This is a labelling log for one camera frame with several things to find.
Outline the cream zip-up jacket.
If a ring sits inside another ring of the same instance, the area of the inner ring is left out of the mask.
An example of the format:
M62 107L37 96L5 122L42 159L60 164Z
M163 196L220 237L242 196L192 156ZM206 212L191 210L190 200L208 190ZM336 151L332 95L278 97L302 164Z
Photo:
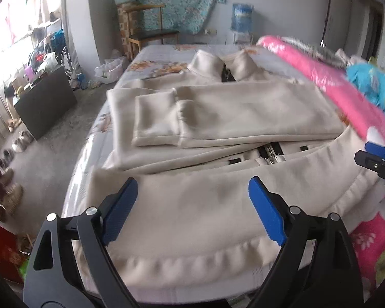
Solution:
M364 142L311 82L260 68L245 51L198 51L186 70L108 91L113 146L82 207L134 178L138 196L108 253L128 286L228 279L279 251L249 199L266 187L308 214L337 212L353 231L385 197L357 166Z

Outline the cyan cloth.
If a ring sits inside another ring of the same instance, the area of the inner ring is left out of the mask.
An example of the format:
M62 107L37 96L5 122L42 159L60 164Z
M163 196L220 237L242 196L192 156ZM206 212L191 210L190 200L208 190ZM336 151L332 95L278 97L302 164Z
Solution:
M385 114L385 72L370 63L346 68L347 79Z

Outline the pink floral blanket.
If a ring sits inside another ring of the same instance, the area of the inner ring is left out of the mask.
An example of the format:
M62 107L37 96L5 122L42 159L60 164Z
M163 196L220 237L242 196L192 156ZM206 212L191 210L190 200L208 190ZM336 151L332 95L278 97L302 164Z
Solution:
M296 47L286 37L267 35L257 45L278 55L313 81L365 141L385 145L385 114L347 80L343 69L333 67L325 58L314 57L313 49ZM364 287L370 292L385 279L385 192L380 195L379 205L351 234Z

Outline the beige sneaker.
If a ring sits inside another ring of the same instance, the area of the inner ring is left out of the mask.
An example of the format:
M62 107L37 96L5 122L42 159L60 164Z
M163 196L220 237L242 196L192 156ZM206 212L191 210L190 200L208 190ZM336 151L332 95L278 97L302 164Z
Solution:
M23 187L20 184L13 184L6 187L5 195L2 198L1 204L8 214L13 215L17 210L23 197Z

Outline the grey patterned pillow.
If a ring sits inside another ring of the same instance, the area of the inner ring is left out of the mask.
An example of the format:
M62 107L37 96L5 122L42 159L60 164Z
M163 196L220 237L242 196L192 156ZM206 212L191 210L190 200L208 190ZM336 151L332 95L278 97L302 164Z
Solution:
M292 45L302 53L306 54L308 57L330 65L334 68L345 70L347 67L347 59L341 57L330 49L317 45L307 44L293 37L281 37L280 40Z

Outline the red gift bag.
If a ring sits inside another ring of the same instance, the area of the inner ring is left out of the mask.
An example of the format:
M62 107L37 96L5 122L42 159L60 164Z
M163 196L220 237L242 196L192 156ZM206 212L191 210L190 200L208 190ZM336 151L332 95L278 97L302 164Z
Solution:
M23 284L20 268L26 261L19 251L15 234L0 226L0 275L11 282Z

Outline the white shoes pair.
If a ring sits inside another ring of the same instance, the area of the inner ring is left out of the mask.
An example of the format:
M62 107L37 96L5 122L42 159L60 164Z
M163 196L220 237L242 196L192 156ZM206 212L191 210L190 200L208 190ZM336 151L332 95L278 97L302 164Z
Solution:
M16 153L22 153L24 152L27 147L34 141L34 137L32 134L25 130L21 131L18 135L18 137L13 141L12 143L12 149Z

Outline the dark low cabinet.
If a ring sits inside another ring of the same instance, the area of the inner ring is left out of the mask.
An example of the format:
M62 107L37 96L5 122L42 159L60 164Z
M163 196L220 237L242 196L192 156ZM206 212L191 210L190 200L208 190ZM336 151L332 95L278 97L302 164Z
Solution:
M44 136L77 104L63 66L21 94L14 108L35 140Z

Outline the white plastic bag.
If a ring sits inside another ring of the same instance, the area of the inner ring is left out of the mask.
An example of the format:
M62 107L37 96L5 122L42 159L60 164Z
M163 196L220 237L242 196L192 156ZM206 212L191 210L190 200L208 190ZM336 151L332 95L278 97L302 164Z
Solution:
M125 57L109 59L106 64L94 69L94 79L104 84L111 84L119 80L128 67L129 60Z

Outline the blue water bottle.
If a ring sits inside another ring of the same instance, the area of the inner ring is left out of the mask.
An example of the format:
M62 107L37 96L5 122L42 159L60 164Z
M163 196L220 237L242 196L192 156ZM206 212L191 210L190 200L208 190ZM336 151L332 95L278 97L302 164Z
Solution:
M233 4L230 29L236 33L250 33L252 31L253 10L252 4Z

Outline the wooden chair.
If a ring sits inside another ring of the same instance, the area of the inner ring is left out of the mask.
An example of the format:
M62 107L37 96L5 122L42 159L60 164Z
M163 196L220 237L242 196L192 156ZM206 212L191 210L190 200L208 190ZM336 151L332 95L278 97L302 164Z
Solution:
M126 56L132 61L142 48L158 41L161 45L171 39L179 40L179 31L165 28L163 11L166 4L140 4L128 2L117 4L117 16L121 42Z

